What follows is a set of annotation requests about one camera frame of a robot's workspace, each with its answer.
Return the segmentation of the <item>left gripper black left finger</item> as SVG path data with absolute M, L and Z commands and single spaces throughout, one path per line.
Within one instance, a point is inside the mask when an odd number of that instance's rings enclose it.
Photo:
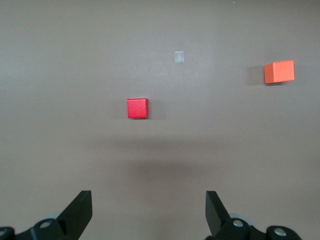
M 2 240 L 78 240 L 93 216 L 92 192 L 81 191 L 57 218 L 46 218 L 19 234 L 0 228 Z

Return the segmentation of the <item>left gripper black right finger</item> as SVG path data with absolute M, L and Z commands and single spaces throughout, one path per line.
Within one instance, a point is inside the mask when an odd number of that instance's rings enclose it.
M 272 225 L 262 232 L 247 221 L 231 217 L 216 191 L 207 191 L 205 217 L 211 232 L 208 240 L 300 240 L 292 229 Z

